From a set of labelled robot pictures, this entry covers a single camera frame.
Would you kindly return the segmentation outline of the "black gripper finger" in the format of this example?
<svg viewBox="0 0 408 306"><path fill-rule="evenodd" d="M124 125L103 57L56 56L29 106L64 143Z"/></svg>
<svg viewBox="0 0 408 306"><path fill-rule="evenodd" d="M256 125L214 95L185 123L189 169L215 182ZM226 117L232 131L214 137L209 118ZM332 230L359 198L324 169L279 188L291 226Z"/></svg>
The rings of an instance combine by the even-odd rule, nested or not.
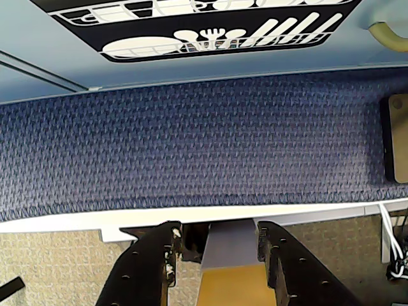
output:
<svg viewBox="0 0 408 306"><path fill-rule="evenodd" d="M167 305L168 289L176 283L176 255L182 250L181 223L120 230L136 240L113 265L96 304Z"/></svg>
<svg viewBox="0 0 408 306"><path fill-rule="evenodd" d="M352 306L361 302L299 240L270 221L258 222L258 260L277 305Z"/></svg>

